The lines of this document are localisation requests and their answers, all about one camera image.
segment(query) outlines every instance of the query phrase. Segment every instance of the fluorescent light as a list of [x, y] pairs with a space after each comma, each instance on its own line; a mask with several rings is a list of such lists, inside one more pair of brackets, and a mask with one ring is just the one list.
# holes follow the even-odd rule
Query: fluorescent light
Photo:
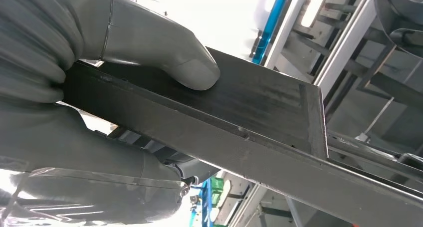
[[310, 4], [305, 11], [303, 19], [301, 20], [301, 25], [304, 27], [310, 27], [313, 24], [314, 19], [316, 18], [317, 13], [320, 10], [324, 0], [310, 0]]

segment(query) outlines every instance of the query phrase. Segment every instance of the metal rail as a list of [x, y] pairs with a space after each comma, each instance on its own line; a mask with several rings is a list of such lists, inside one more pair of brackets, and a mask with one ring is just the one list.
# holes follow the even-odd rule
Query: metal rail
[[323, 98], [328, 94], [375, 17], [374, 0], [361, 0], [322, 70], [313, 82], [313, 84], [322, 88]]

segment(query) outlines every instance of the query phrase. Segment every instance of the gloved hand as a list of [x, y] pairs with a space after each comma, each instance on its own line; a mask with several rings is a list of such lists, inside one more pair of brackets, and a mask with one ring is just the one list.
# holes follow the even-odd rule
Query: gloved hand
[[[63, 98], [56, 86], [64, 82], [65, 71], [76, 60], [101, 59], [154, 65], [186, 87], [208, 89], [220, 72], [192, 32], [128, 0], [1, 0], [0, 43], [1, 155], [25, 163], [17, 168], [3, 162], [0, 168], [23, 173], [49, 167], [180, 180], [178, 173], [150, 153], [89, 131], [79, 113], [56, 104]], [[139, 192], [122, 197], [134, 201], [130, 208], [118, 205], [119, 208], [104, 212], [103, 207], [116, 206], [119, 201], [114, 197], [110, 199], [113, 203], [98, 203], [101, 198], [109, 198], [105, 195], [111, 195], [111, 191], [95, 191], [91, 188], [96, 185], [70, 184], [59, 179], [49, 179], [46, 184], [35, 182], [36, 185], [25, 187], [25, 193], [37, 199], [30, 203], [43, 205], [43, 200], [48, 200], [50, 206], [95, 206], [97, 211], [93, 212], [97, 213], [67, 215], [73, 221], [99, 220], [97, 214], [102, 212], [101, 218], [107, 216], [108, 222], [144, 223], [152, 220], [151, 216], [166, 217], [180, 205], [180, 197], [152, 195], [153, 190], [148, 189], [144, 192], [149, 194], [142, 197]], [[3, 189], [0, 199], [10, 198], [16, 188]], [[9, 201], [20, 205], [25, 213], [28, 201], [24, 200], [22, 197]]]

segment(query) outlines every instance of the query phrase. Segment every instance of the metal rod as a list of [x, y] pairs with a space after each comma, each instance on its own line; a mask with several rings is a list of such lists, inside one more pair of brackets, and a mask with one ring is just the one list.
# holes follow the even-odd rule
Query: metal rod
[[304, 227], [303, 222], [298, 213], [297, 206], [295, 206], [296, 201], [288, 196], [286, 196], [285, 198], [286, 202], [288, 203], [289, 210], [291, 211], [292, 218], [294, 219], [295, 225], [297, 227]]
[[228, 227], [245, 227], [248, 226], [248, 222], [253, 217], [257, 211], [257, 206], [260, 204], [261, 199], [267, 192], [267, 188], [261, 185], [255, 185], [248, 199], [244, 200], [232, 218], [232, 221], [229, 223]]
[[267, 60], [264, 63], [264, 66], [270, 69], [273, 69], [276, 65], [277, 59], [288, 39], [289, 33], [292, 30], [292, 27], [297, 20], [298, 14], [301, 11], [304, 0], [292, 0], [289, 8], [286, 12], [285, 18], [282, 22], [282, 25], [278, 31], [275, 42], [272, 45], [272, 48], [269, 51]]
[[[356, 1], [357, 0], [348, 0], [348, 3], [347, 4], [348, 5], [354, 5]], [[345, 21], [345, 20], [347, 20], [348, 16], [350, 16], [350, 15], [347, 14], [347, 13], [344, 13], [344, 14], [341, 15], [341, 17], [339, 18], [339, 20]], [[328, 40], [327, 40], [327, 42], [325, 44], [325, 48], [327, 48], [328, 50], [332, 50], [333, 44], [334, 44], [333, 42], [338, 37], [339, 32], [340, 32], [339, 29], [334, 29], [332, 31], [332, 33], [330, 34], [330, 36], [329, 36], [329, 38], [328, 38]], [[319, 55], [319, 57], [317, 58], [317, 61], [314, 63], [313, 67], [309, 71], [309, 74], [311, 76], [316, 76], [316, 74], [318, 74], [320, 72], [321, 65], [322, 65], [322, 62], [324, 60], [325, 60], [325, 56]]]
[[[351, 55], [351, 60], [355, 61], [357, 59], [357, 57], [360, 55], [360, 52], [363, 50], [364, 46], [366, 45], [367, 41], [365, 39], [362, 39], [356, 49], [354, 50], [353, 54]], [[338, 76], [338, 78], [336, 79], [335, 83], [333, 84], [333, 86], [331, 87], [328, 95], [326, 96], [326, 98], [323, 100], [323, 105], [325, 107], [325, 117], [326, 117], [326, 123], [329, 122], [329, 118], [328, 115], [332, 116], [333, 113], [335, 113], [335, 111], [338, 109], [339, 105], [341, 104], [342, 100], [345, 98], [346, 95], [344, 96], [340, 96], [337, 95], [336, 99], [340, 99], [338, 100], [338, 104], [331, 104], [331, 106], [329, 105], [329, 102], [331, 101], [331, 99], [333, 98], [333, 96], [335, 95], [336, 91], [338, 90], [339, 86], [341, 86], [342, 82], [344, 81], [345, 77], [347, 77], [348, 72], [346, 70], [342, 70], [341, 74]], [[351, 89], [352, 86], [343, 86], [343, 89]], [[346, 90], [342, 90], [340, 92], [343, 93], [348, 93]]]
[[279, 216], [279, 217], [285, 217], [285, 218], [292, 218], [292, 214], [289, 211], [284, 210], [278, 210], [274, 208], [268, 208], [268, 207], [261, 207], [261, 211], [264, 214], [272, 215], [272, 216]]
[[367, 147], [366, 149], [359, 148], [351, 142], [342, 141], [330, 135], [328, 136], [328, 145], [329, 150], [346, 156], [358, 158], [362, 161], [376, 165], [410, 179], [423, 181], [422, 171], [396, 162], [393, 160], [393, 157], [388, 158], [387, 156], [376, 154], [371, 150], [370, 147]]
[[373, 62], [372, 66], [369, 70], [367, 70], [367, 73], [361, 78], [357, 89], [364, 89], [369, 85], [370, 79], [372, 79], [372, 77], [384, 66], [385, 62], [389, 59], [396, 47], [397, 45], [392, 42], [385, 46], [378, 58], [376, 58], [375, 62]]
[[361, 0], [328, 60], [313, 81], [313, 84], [322, 88], [323, 98], [328, 94], [375, 17], [374, 0]]
[[343, 12], [350, 12], [350, 13], [355, 12], [355, 10], [357, 9], [357, 7], [353, 5], [330, 3], [330, 2], [325, 3], [324, 8], [343, 11]]

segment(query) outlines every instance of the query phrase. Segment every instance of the gray machine part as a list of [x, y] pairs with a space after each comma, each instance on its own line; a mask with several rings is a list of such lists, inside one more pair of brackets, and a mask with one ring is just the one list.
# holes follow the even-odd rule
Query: gray machine part
[[[78, 59], [153, 65], [186, 87], [210, 88], [220, 71], [192, 32], [128, 0], [1, 0], [0, 43], [3, 156], [24, 160], [27, 172], [53, 167], [180, 180], [148, 151], [89, 131], [75, 110], [56, 102]], [[87, 203], [95, 201], [89, 188], [79, 189]], [[165, 213], [180, 205], [167, 201]]]

